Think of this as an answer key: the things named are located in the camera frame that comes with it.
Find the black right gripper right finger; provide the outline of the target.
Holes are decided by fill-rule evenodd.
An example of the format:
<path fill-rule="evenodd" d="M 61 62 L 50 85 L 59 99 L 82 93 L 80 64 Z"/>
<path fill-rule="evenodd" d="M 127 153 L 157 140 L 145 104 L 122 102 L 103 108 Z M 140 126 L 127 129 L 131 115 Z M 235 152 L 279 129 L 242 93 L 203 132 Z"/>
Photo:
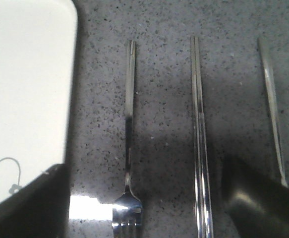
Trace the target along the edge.
<path fill-rule="evenodd" d="M 226 157 L 222 198 L 242 238 L 289 238 L 289 188 L 239 158 Z"/>

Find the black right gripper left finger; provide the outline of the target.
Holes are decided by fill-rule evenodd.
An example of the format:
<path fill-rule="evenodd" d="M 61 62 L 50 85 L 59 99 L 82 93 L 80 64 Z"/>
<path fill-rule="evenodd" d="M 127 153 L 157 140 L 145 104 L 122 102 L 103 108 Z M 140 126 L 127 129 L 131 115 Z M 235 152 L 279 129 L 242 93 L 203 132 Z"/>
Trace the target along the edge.
<path fill-rule="evenodd" d="M 69 169 L 53 165 L 0 203 L 0 238 L 64 237 L 69 200 Z"/>

